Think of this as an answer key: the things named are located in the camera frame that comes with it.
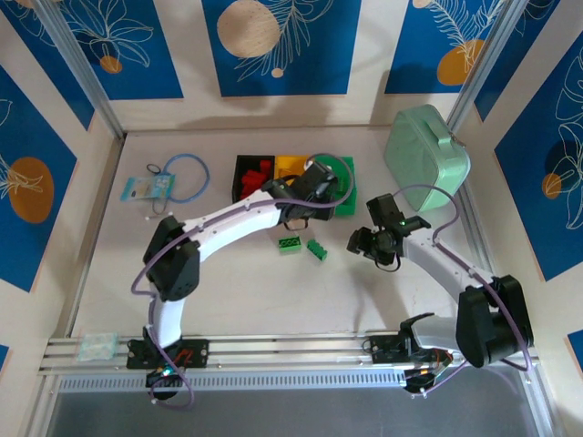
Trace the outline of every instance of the metal grate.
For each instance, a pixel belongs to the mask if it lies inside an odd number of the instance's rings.
[[[265,371],[213,372],[189,374],[192,387],[198,391],[298,390],[400,387],[405,384],[403,371]],[[78,375],[61,380],[59,392],[145,391],[145,376]],[[172,388],[159,390],[176,390]]]

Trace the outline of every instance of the mint green lunch box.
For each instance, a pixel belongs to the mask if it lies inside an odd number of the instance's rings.
[[[384,162],[400,188],[435,185],[454,195],[470,171],[470,158],[441,115],[431,105],[400,111],[394,119]],[[439,208],[449,202],[429,188],[408,189],[405,198],[415,211]]]

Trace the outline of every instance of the white table surface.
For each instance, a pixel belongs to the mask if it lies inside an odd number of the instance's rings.
[[[372,221],[365,202],[397,189],[384,164],[388,128],[327,127],[264,130],[198,131],[129,135],[119,163],[95,255],[83,290],[74,335],[115,331],[140,335],[147,319],[148,298],[133,296],[132,280],[143,267],[142,257],[158,225],[151,203],[123,203],[119,197],[129,177],[147,176],[146,165],[163,167],[178,153],[194,153],[209,165],[211,182],[197,200],[169,204],[176,218],[194,219],[230,204],[238,154],[310,155],[330,152],[354,158],[358,186],[357,212],[329,222],[311,220],[299,235],[299,253],[280,254],[277,240],[290,236],[283,226],[260,231],[213,254],[200,269],[200,284],[186,303],[185,334],[283,334],[396,330],[402,320],[433,311],[449,316],[455,305],[447,293],[419,267],[404,260],[395,274],[384,273],[363,257],[346,250],[348,238]],[[183,159],[172,166],[177,174],[174,196],[183,198],[203,180],[198,164]],[[411,215],[403,198],[405,215]],[[451,206],[424,214],[434,227],[452,217]],[[461,222],[442,234],[469,256]],[[317,260],[305,243],[316,238],[328,250]]]

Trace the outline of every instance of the blue cable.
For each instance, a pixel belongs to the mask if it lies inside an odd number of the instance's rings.
[[[183,159],[183,158],[191,158],[191,159],[194,159],[195,161],[199,161],[199,163],[202,165],[202,168],[204,169],[204,172],[205,172],[207,178],[204,181],[202,188],[199,191],[197,191],[194,195],[190,196],[189,198],[173,198],[172,196],[169,196],[168,199],[174,203],[189,203],[189,202],[191,202],[195,198],[198,198],[202,193],[204,193],[205,189],[207,189],[207,187],[209,186],[209,183],[210,183],[209,168],[207,167],[207,165],[205,164],[205,162],[202,159],[200,159],[196,155],[192,155],[191,153],[179,153],[178,155],[170,158],[168,160],[168,162],[166,163],[166,165],[164,166],[164,168],[162,169],[162,174],[170,174],[168,172],[168,168],[170,167],[170,164],[172,164],[174,161],[178,161],[179,159]]]

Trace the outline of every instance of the green toy block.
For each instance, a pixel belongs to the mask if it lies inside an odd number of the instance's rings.
[[[352,171],[354,175],[354,160],[352,157],[342,157],[343,161],[348,164],[348,167]],[[325,166],[328,166],[332,169],[336,177],[338,178],[338,187],[336,192],[333,194],[334,200],[338,200],[346,191],[348,191],[348,187],[350,187],[350,176],[346,171],[346,167],[342,165],[342,163],[338,162],[337,159],[331,157],[317,157],[316,161],[322,162]],[[350,196],[342,203],[342,205],[338,205],[334,214],[336,216],[352,216],[356,211],[356,177],[354,177],[354,187],[353,191],[350,193]]]
[[[287,239],[279,240],[280,252],[291,252],[295,250],[300,250],[302,248],[302,242],[300,237],[289,237]]]
[[[320,261],[324,261],[328,256],[328,251],[324,250],[320,243],[315,239],[308,241],[308,250]]]

